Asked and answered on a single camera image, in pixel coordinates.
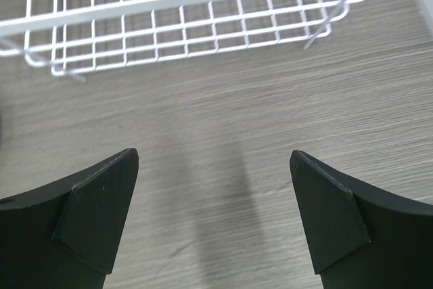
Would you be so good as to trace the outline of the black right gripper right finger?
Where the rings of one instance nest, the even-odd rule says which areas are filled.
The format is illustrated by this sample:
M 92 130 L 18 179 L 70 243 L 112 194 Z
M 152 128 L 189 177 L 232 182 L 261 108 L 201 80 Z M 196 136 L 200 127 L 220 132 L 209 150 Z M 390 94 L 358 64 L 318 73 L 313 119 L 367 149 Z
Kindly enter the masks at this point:
M 432 205 L 294 150 L 290 172 L 313 269 L 324 288 L 431 288 Z

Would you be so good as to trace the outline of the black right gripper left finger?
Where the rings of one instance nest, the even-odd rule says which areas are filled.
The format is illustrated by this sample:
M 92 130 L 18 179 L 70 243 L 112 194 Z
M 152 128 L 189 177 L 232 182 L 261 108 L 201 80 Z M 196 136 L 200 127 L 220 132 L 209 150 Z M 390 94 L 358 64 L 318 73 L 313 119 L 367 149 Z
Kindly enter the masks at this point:
M 135 148 L 1 199 L 2 288 L 103 288 L 139 170 Z

